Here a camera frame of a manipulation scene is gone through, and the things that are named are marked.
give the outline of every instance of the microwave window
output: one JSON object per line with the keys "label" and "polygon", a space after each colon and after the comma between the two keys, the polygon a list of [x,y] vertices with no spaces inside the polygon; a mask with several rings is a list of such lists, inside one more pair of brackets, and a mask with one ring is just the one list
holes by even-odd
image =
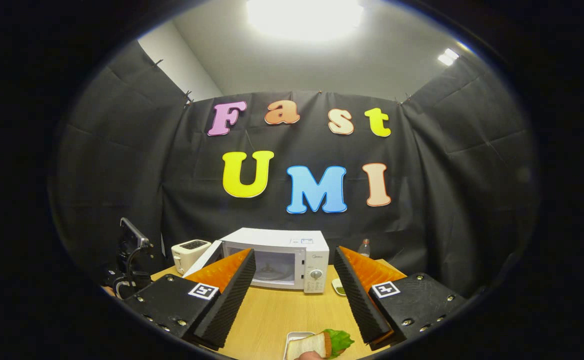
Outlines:
{"label": "microwave window", "polygon": [[[229,255],[243,250],[228,246]],[[264,283],[276,283],[294,285],[294,253],[281,253],[271,251],[254,251],[256,272],[254,280]]]}

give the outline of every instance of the black foam pad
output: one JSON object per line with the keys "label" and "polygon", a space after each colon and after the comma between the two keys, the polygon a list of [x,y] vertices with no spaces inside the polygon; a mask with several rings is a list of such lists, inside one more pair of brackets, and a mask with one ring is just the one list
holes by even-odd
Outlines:
{"label": "black foam pad", "polygon": [[352,310],[363,341],[367,344],[388,333],[391,330],[390,326],[372,303],[354,269],[352,269],[352,265],[338,247],[334,255],[334,269],[336,269],[343,289],[345,289],[349,308]]}
{"label": "black foam pad", "polygon": [[239,266],[221,296],[196,325],[194,335],[208,347],[223,347],[256,271],[254,249]]}

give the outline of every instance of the yellow letter u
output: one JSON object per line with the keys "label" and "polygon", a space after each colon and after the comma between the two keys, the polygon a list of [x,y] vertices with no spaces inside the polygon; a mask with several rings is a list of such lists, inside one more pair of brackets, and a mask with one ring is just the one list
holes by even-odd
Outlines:
{"label": "yellow letter u", "polygon": [[235,198],[254,198],[268,186],[268,169],[274,152],[255,151],[252,157],[256,159],[256,176],[253,183],[244,185],[241,183],[241,163],[247,158],[246,153],[235,151],[223,155],[223,189]]}

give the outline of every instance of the sandwich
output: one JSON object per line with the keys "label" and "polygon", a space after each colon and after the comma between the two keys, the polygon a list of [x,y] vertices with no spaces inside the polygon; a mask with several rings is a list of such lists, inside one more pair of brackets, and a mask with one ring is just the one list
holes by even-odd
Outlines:
{"label": "sandwich", "polygon": [[316,351],[324,359],[333,359],[341,355],[353,342],[349,333],[326,328],[317,335],[288,342],[285,360],[295,360],[308,351]]}

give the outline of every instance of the bread slice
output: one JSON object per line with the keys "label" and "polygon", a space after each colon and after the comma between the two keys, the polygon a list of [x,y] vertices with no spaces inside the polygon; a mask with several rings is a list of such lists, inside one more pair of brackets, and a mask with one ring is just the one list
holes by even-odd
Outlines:
{"label": "bread slice", "polygon": [[330,358],[332,355],[330,335],[327,332],[319,332],[317,335],[288,342],[285,360],[295,360],[308,351],[316,351],[324,359]]}

